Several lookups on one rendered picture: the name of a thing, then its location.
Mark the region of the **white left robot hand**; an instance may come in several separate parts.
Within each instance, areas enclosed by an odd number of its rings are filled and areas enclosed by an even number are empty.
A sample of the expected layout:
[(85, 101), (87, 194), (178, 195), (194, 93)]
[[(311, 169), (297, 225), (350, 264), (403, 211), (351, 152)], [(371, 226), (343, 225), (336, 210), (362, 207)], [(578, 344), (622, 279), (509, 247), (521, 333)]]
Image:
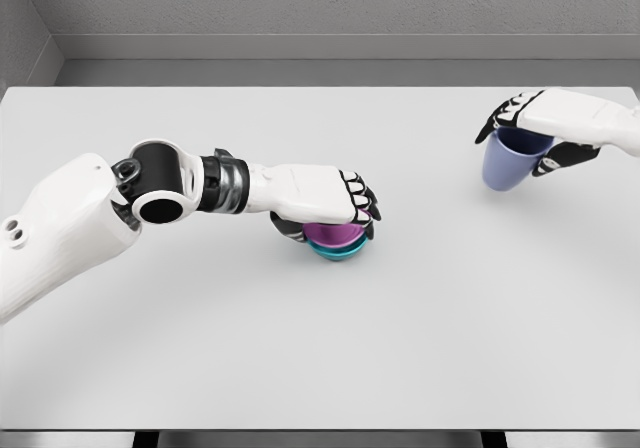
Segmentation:
[(296, 241), (307, 239), (305, 224), (354, 224), (370, 240), (381, 219), (378, 199), (356, 172), (334, 166), (285, 164), (270, 169), (270, 218), (280, 234)]

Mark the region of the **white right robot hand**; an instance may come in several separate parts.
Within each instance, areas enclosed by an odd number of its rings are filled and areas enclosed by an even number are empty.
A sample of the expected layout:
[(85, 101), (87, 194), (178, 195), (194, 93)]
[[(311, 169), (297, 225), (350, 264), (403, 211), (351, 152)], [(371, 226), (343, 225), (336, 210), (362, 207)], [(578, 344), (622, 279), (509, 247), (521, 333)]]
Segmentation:
[(532, 169), (534, 177), (541, 177), (598, 156), (609, 141), (606, 123), (600, 116), (606, 105), (605, 99), (561, 88), (521, 93), (490, 114), (475, 142), (482, 143), (500, 127), (559, 139), (560, 143), (550, 148)]

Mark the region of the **magenta and teal bowl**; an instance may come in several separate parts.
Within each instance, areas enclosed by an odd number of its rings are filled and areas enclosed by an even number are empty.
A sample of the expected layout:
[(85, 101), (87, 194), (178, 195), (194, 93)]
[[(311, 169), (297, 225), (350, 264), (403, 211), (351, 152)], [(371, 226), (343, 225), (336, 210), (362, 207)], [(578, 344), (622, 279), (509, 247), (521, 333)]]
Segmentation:
[(330, 261), (352, 258), (368, 241), (364, 228), (358, 224), (306, 223), (303, 234), (312, 250)]

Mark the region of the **lavender blue cup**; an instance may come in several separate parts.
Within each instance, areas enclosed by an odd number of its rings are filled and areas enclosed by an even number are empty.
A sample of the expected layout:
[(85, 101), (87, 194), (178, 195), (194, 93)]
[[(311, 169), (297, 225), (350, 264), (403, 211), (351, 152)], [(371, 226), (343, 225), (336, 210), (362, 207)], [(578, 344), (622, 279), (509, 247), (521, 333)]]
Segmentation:
[(494, 191), (509, 191), (529, 176), (554, 138), (521, 128), (500, 127), (485, 150), (482, 179)]

